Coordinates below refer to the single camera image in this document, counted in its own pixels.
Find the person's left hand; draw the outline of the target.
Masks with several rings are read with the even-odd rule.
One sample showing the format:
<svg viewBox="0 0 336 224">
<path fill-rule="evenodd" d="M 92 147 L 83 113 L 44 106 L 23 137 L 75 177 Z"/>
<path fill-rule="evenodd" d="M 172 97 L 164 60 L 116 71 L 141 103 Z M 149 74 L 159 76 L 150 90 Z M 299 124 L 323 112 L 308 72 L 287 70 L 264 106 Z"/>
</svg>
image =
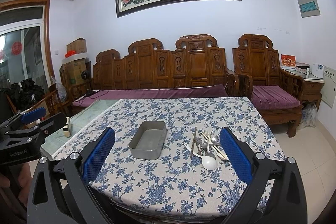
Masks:
<svg viewBox="0 0 336 224">
<path fill-rule="evenodd" d="M 1 166 L 1 188 L 14 191 L 14 197 L 27 207 L 29 192 L 32 183 L 29 163 L 15 166 Z"/>
</svg>

